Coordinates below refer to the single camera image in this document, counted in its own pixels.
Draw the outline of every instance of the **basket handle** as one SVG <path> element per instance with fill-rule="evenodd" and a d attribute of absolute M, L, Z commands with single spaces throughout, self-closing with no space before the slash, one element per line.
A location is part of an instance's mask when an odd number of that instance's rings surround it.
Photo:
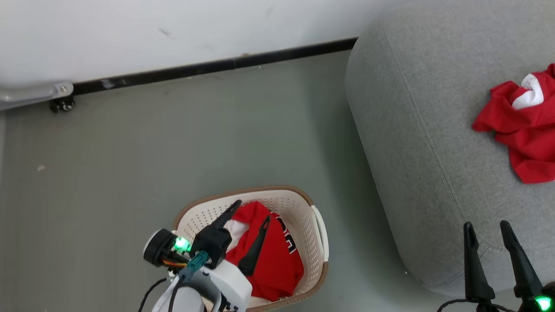
<path fill-rule="evenodd" d="M 320 214 L 320 211 L 316 206 L 312 205 L 311 208 L 314 210 L 314 215 L 316 216 L 316 223 L 318 224 L 318 235 L 320 236 L 320 248 L 322 249 L 322 253 L 324 255 L 324 262 L 327 262 L 328 258 L 330 257 L 330 246 L 329 242 L 327 241 L 327 231 L 326 231 L 326 224 L 324 223 L 324 219 Z"/>

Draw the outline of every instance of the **green led indicator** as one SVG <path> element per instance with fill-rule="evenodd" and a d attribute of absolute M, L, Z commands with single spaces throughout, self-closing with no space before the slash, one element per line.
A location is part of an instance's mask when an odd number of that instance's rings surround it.
<path fill-rule="evenodd" d="M 551 308 L 551 298 L 549 297 L 536 297 L 536 302 L 539 304 L 539 307 L 542 309 L 542 311 L 547 311 Z"/>
<path fill-rule="evenodd" d="M 175 240 L 174 247 L 176 249 L 185 249 L 185 251 L 191 251 L 191 243 L 183 237 L 178 237 Z"/>

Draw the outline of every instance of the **black baseboard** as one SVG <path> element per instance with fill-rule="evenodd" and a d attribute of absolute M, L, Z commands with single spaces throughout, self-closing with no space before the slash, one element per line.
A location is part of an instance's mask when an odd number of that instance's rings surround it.
<path fill-rule="evenodd" d="M 221 71 L 229 71 L 231 69 L 257 66 L 262 64 L 286 61 L 289 59 L 345 51 L 352 49 L 355 45 L 356 40 L 357 38 L 351 38 L 340 41 L 315 44 L 313 46 L 223 59 L 220 61 L 194 64 L 178 68 L 163 69 L 161 71 L 155 72 L 131 74 L 120 77 L 81 82 L 74 85 L 73 95 L 131 87 L 133 85 L 160 82 Z"/>

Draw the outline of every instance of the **red garment in basket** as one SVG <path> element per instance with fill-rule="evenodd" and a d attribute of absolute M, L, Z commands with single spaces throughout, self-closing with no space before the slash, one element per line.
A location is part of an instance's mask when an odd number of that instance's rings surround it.
<path fill-rule="evenodd" d="M 239 260 L 249 251 L 260 226 L 268 215 L 272 217 L 266 239 L 254 275 L 247 279 L 253 285 L 252 296 L 277 301 L 282 297 L 292 296 L 304 274 L 299 251 L 278 214 L 271 213 L 259 202 L 240 207 L 232 219 L 247 223 L 249 230 L 241 236 L 237 247 L 230 250 L 225 259 L 238 265 Z"/>
<path fill-rule="evenodd" d="M 472 129 L 495 131 L 509 147 L 511 165 L 524 183 L 555 180 L 555 64 L 491 89 L 491 100 Z"/>

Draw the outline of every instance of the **black cable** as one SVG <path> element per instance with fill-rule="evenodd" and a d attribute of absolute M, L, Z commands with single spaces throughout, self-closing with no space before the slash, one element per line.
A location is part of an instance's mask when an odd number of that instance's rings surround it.
<path fill-rule="evenodd" d="M 180 276 L 177 284 L 174 287 L 174 290 L 171 292 L 170 307 L 168 309 L 168 312 L 173 312 L 173 302 L 175 301 L 175 295 L 177 295 L 177 290 L 179 289 L 179 286 L 181 286 L 181 282 L 183 282 L 184 279 L 185 275 Z"/>
<path fill-rule="evenodd" d="M 150 292 L 151 292 L 154 288 L 156 288 L 156 286 L 160 285 L 161 283 L 163 283 L 163 282 L 165 282 L 165 281 L 166 281 L 166 278 L 160 279 L 160 280 L 158 280 L 156 283 L 154 283 L 154 285 L 152 285 L 152 286 L 147 290 L 147 293 L 144 294 L 143 301 L 140 302 L 139 312 L 141 312 L 141 311 L 143 310 L 144 304 L 145 304 L 145 302 L 147 302 L 147 298 L 148 298 L 148 295 L 150 295 Z"/>
<path fill-rule="evenodd" d="M 504 311 L 504 312 L 516 312 L 516 311 L 514 311 L 514 310 L 509 310 L 509 309 L 505 308 L 504 306 L 500 306 L 500 305 L 498 305 L 498 304 L 484 303 L 484 302 L 481 302 L 481 301 L 478 301 L 478 300 L 472 300 L 472 299 L 455 299 L 455 300 L 448 301 L 448 302 L 442 304 L 442 305 L 440 306 L 440 308 L 437 309 L 437 312 L 441 312 L 446 306 L 448 306 L 448 305 L 450 305 L 450 304 L 453 304 L 453 303 L 457 303 L 457 302 L 478 303 L 478 304 L 483 304 L 483 305 L 490 306 L 490 307 L 492 307 L 492 308 L 496 308 L 496 309 L 501 310 L 501 311 Z"/>

